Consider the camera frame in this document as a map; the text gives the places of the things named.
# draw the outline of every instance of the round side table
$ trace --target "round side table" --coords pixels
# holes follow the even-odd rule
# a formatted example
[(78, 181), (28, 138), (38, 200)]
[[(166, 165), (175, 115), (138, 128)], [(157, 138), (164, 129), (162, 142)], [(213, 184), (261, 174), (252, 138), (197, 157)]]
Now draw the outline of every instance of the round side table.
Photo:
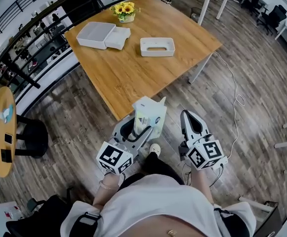
[[(29, 119), (16, 114), (13, 93), (8, 87), (0, 88), (0, 111), (13, 106), (10, 122), (0, 119), (0, 177), (9, 174), (15, 156), (32, 156), (41, 158), (48, 148), (48, 131), (44, 123), (37, 119)], [(22, 134), (16, 133), (17, 122), (25, 123)], [(5, 135), (11, 135), (11, 144), (5, 141)], [(16, 149), (16, 140), (24, 140), (26, 149)]]

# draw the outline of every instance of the shoe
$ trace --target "shoe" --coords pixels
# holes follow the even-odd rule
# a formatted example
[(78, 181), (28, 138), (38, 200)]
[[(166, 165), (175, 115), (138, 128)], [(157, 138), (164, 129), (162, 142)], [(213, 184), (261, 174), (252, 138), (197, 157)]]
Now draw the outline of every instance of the shoe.
[(152, 153), (152, 152), (156, 153), (158, 157), (160, 156), (160, 154), (161, 154), (161, 147), (159, 146), (159, 144), (153, 143), (153, 144), (150, 146), (150, 151), (149, 151), (149, 153)]

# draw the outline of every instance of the white shirt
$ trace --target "white shirt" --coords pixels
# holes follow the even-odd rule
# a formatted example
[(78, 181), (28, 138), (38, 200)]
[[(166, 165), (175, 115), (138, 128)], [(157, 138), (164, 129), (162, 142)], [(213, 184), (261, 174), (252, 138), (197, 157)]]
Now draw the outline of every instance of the white shirt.
[[(99, 214), (93, 206), (79, 202), (78, 212), (74, 206), (61, 226), (61, 237), (69, 237), (78, 216), (89, 212)], [(214, 208), (197, 189), (179, 185), (173, 178), (164, 175), (148, 175), (117, 192), (100, 212), (94, 237), (117, 237), (137, 222), (155, 215), (179, 218), (208, 237), (229, 237), (225, 227), (215, 216)], [(256, 220), (248, 203), (241, 202), (227, 208), (245, 222), (253, 236)]]

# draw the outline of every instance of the black pants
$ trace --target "black pants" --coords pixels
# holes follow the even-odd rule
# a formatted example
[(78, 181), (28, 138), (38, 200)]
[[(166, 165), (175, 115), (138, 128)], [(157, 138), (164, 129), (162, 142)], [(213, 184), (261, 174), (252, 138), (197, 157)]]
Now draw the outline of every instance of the black pants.
[[(160, 174), (174, 178), (180, 185), (184, 185), (184, 181), (180, 176), (165, 162), (161, 161), (156, 153), (150, 153), (146, 158), (142, 169), (147, 172), (149, 175), (151, 174)], [(140, 180), (145, 175), (142, 173), (134, 174), (127, 179), (124, 180), (123, 184), (121, 184), (119, 190), (128, 187), (130, 184)]]

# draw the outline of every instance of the white cable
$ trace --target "white cable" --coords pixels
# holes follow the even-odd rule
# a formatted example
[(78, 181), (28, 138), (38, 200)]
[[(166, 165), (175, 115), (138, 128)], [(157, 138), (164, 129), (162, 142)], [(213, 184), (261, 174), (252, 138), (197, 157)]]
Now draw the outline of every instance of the white cable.
[[(237, 82), (236, 82), (236, 79), (235, 79), (235, 77), (234, 77), (234, 74), (233, 74), (232, 70), (230, 69), (228, 63), (227, 63), (224, 59), (222, 59), (222, 57), (220, 56), (220, 54), (219, 54), (218, 52), (215, 52), (215, 53), (218, 54), (219, 57), (220, 57), (220, 59), (227, 65), (227, 67), (228, 67), (230, 73), (232, 74), (232, 78), (233, 78), (233, 81), (234, 81), (234, 85), (235, 85), (235, 87), (236, 87), (235, 94), (234, 94), (234, 95), (235, 95), (235, 98), (234, 98), (234, 101), (233, 101), (233, 111), (234, 111), (234, 124), (236, 125), (236, 130), (237, 130), (237, 137), (236, 137), (236, 139), (234, 140), (234, 142), (232, 143), (231, 150), (230, 150), (230, 155), (228, 156), (228, 159), (229, 159), (229, 158), (231, 157), (231, 155), (232, 155), (233, 146), (234, 146), (235, 142), (236, 142), (236, 141), (238, 140), (238, 138), (239, 138), (238, 125), (237, 125), (237, 121), (236, 121), (237, 111), (236, 111), (235, 104), (238, 102), (238, 104), (240, 104), (241, 106), (245, 106), (245, 105), (246, 105), (246, 101), (245, 101), (245, 99), (244, 99), (243, 96), (237, 94), (238, 84), (237, 84)], [(238, 97), (241, 97), (241, 98), (242, 98), (243, 104), (238, 100)]]

